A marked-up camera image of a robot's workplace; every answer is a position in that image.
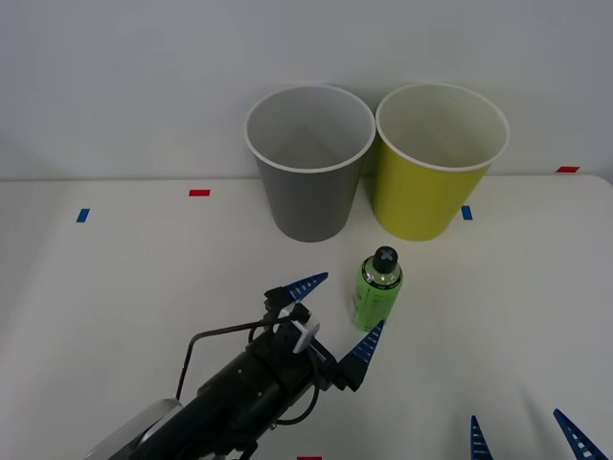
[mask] white wall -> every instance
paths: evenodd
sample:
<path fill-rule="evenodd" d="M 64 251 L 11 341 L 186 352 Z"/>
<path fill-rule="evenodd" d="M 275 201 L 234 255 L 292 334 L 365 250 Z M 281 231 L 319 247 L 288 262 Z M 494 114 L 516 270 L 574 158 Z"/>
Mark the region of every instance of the white wall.
<path fill-rule="evenodd" d="M 610 0 L 4 0 L 0 177 L 255 175 L 245 114 L 287 83 L 375 106 L 455 81 L 511 123 L 495 173 L 613 178 Z"/>

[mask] cup rim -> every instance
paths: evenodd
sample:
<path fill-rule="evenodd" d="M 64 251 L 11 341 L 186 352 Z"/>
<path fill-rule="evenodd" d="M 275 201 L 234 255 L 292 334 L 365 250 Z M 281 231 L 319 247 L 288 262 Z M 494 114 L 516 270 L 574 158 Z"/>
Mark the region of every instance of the cup rim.
<path fill-rule="evenodd" d="M 502 124 L 505 127 L 505 134 L 506 134 L 505 143 L 498 150 L 498 153 L 496 153 L 494 156 L 492 156 L 489 160 L 481 162 L 481 163 L 479 163 L 477 165 L 462 166 L 460 168 L 452 168 L 452 167 L 448 167 L 448 166 L 431 165 L 430 163 L 426 163 L 424 161 L 420 161 L 417 158 L 413 158 L 412 156 L 409 156 L 408 154 L 404 153 L 398 147 L 396 147 L 392 142 L 390 142 L 390 140 L 387 138 L 387 136 L 383 132 L 383 129 L 381 128 L 381 124 L 380 124 L 380 122 L 381 122 L 381 116 L 380 116 L 381 115 L 381 108 L 383 107 L 383 105 L 385 105 L 385 103 L 387 103 L 397 93 L 400 93 L 400 92 L 405 91 L 405 90 L 407 90 L 409 88 L 414 88 L 414 87 L 418 87 L 418 86 L 442 86 L 442 87 L 447 87 L 447 88 L 453 88 L 453 89 L 456 89 L 456 90 L 459 90 L 459 91 L 464 91 L 464 92 L 470 94 L 471 96 L 476 97 L 477 99 L 480 99 L 482 102 L 486 103 L 491 108 L 493 108 L 494 111 L 496 112 L 496 114 L 498 115 L 499 119 L 502 121 Z M 424 168 L 427 168 L 429 170 L 439 170 L 439 171 L 446 171 L 446 172 L 450 172 L 450 173 L 461 173 L 461 172 L 466 172 L 466 171 L 475 171 L 475 170 L 480 170 L 480 169 L 482 169 L 484 167 L 487 167 L 487 166 L 491 165 L 507 149 L 507 146 L 509 145 L 509 140 L 511 139 L 511 128 L 509 127 L 509 122 L 507 121 L 507 117 L 505 117 L 505 114 L 503 113 L 503 111 L 500 108 L 498 108 L 498 106 L 495 103 L 490 101 L 488 98 L 486 98 L 482 94 L 477 93 L 476 91 L 473 91 L 471 89 L 468 89 L 468 88 L 465 88 L 463 86 L 460 86 L 458 84 L 453 84 L 453 83 L 417 82 L 417 83 L 405 84 L 404 86 L 401 86 L 400 88 L 397 88 L 394 91 L 392 91 L 385 98 L 383 98 L 383 100 L 379 103 L 378 107 L 376 108 L 375 122 L 376 122 L 376 131 L 379 133 L 379 136 L 381 136 L 381 140 L 393 152 L 397 153 L 398 155 L 400 155 L 405 160 L 408 160 L 408 161 L 410 161 L 412 163 L 415 163 L 415 164 L 417 164 L 419 166 L 423 166 Z"/>
<path fill-rule="evenodd" d="M 354 156 L 352 156 L 351 158 L 338 163 L 336 165 L 332 165 L 332 166 L 327 166 L 325 168 L 316 168 L 316 169 L 303 169 L 303 168 L 291 168 L 289 166 L 284 166 L 281 165 L 279 163 L 275 163 L 274 161 L 266 158 L 264 155 L 262 155 L 261 153 L 258 152 L 258 150 L 253 146 L 253 144 L 251 143 L 251 140 L 249 139 L 249 135 L 248 135 L 248 126 L 249 126 L 249 120 L 251 120 L 251 116 L 253 115 L 253 113 L 258 109 L 258 107 L 260 105 L 262 105 L 265 101 L 267 101 L 268 99 L 283 93 L 285 91 L 291 91 L 294 89 L 299 89 L 299 88 L 324 88 L 324 89 L 331 89 L 334 91 L 338 91 L 340 93 L 345 94 L 346 96 L 351 96 L 354 100 L 356 100 L 360 105 L 362 105 L 364 107 L 364 109 L 366 110 L 366 112 L 368 113 L 370 122 L 371 122 L 371 135 L 369 136 L 368 141 L 366 142 L 364 148 L 362 150 L 360 150 L 357 154 L 355 154 Z M 256 155 L 256 157 L 258 157 L 261 161 L 263 161 L 264 163 L 266 163 L 267 165 L 278 169 L 278 170 L 282 170 L 282 171 L 287 171 L 288 173 L 302 173 L 302 174 L 317 174 L 317 173 L 328 173 L 330 171 L 336 171 L 336 170 L 340 170 L 341 168 L 346 167 L 347 165 L 350 165 L 351 163 L 354 163 L 356 160 L 360 159 L 360 157 L 364 156 L 364 154 L 368 151 L 368 149 L 371 147 L 371 145 L 373 144 L 373 141 L 375 140 L 375 136 L 376 136 L 376 122 L 375 122 L 375 115 L 373 115 L 373 112 L 371 111 L 371 108 L 368 107 L 366 105 L 366 103 L 364 101 L 362 101 L 360 98 L 358 98 L 357 96 L 355 96 L 352 92 L 347 91 L 345 89 L 339 88 L 337 86 L 332 86 L 331 84 L 294 84 L 291 86 L 285 86 L 281 89 L 278 89 L 277 91 L 273 91 L 272 93 L 268 93 L 266 96 L 264 96 L 263 98 L 259 99 L 253 107 L 251 107 L 251 109 L 249 110 L 249 112 L 247 113 L 247 118 L 245 119 L 245 123 L 243 125 L 243 137 L 245 138 L 245 142 L 247 143 L 247 147 L 251 150 L 251 152 Z"/>

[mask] black cable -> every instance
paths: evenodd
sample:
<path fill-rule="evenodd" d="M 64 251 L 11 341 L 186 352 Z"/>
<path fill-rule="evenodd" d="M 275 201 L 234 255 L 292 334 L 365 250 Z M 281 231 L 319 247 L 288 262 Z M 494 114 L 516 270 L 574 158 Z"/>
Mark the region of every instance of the black cable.
<path fill-rule="evenodd" d="M 237 333 L 238 331 L 245 331 L 247 329 L 255 330 L 259 327 L 265 326 L 274 326 L 275 324 L 288 323 L 296 319 L 294 315 L 290 314 L 284 318 L 278 318 L 273 320 L 261 320 L 253 323 L 245 323 L 239 324 L 237 326 L 231 326 L 229 328 L 221 328 L 215 329 L 213 331 L 207 331 L 204 333 L 197 333 L 192 340 L 190 340 L 190 345 L 188 345 L 188 352 L 185 355 L 185 361 L 183 361 L 183 370 L 181 371 L 181 377 L 179 378 L 179 385 L 176 388 L 176 396 L 175 398 L 179 401 L 181 398 L 181 391 L 183 391 L 183 381 L 185 380 L 185 376 L 188 373 L 188 366 L 190 365 L 190 359 L 192 357 L 193 344 L 200 340 L 201 338 L 211 337 L 213 335 L 222 335 L 229 333 Z"/>
<path fill-rule="evenodd" d="M 253 342 L 253 334 L 256 333 L 256 329 L 257 328 L 251 328 L 251 331 L 249 331 L 249 343 Z"/>
<path fill-rule="evenodd" d="M 315 376 L 314 383 L 313 383 L 313 397 L 311 398 L 310 404 L 308 405 L 308 407 L 306 408 L 305 412 L 303 412 L 302 415 L 296 417 L 295 419 L 278 420 L 277 425 L 290 426 L 290 425 L 299 424 L 302 420 L 304 420 L 306 417 L 310 415 L 310 413 L 315 408 L 315 404 L 317 404 L 317 399 L 319 398 L 319 371 L 317 370 L 317 363 L 315 362 L 316 357 L 310 347 L 306 349 L 306 353 L 308 354 L 308 358 L 310 359 L 310 364 L 313 367 L 313 374 Z"/>

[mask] white table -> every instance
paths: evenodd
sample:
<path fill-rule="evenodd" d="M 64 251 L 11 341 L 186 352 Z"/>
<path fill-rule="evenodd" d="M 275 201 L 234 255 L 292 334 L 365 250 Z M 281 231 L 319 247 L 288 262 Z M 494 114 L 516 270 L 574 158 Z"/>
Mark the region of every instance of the white table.
<path fill-rule="evenodd" d="M 405 283 L 362 388 L 265 434 L 261 459 L 467 459 L 472 414 L 495 460 L 572 459 L 556 407 L 613 456 L 613 188 L 486 177 L 468 204 L 473 221 L 400 241 L 360 188 L 338 236 L 300 243 L 258 180 L 0 184 L 0 458 L 81 458 L 174 394 L 193 334 L 257 320 L 265 290 L 321 271 L 306 305 L 341 357 L 363 336 L 356 271 L 383 244 Z M 245 343 L 198 344 L 185 398 Z"/>

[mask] black spray can cap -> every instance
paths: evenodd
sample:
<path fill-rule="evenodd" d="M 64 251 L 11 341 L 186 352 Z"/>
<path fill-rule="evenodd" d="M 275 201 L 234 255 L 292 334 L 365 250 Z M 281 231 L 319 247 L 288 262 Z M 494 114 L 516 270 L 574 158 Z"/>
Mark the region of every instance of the black spray can cap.
<path fill-rule="evenodd" d="M 373 267 L 379 273 L 392 273 L 398 264 L 398 253 L 393 247 L 381 246 L 373 256 Z"/>

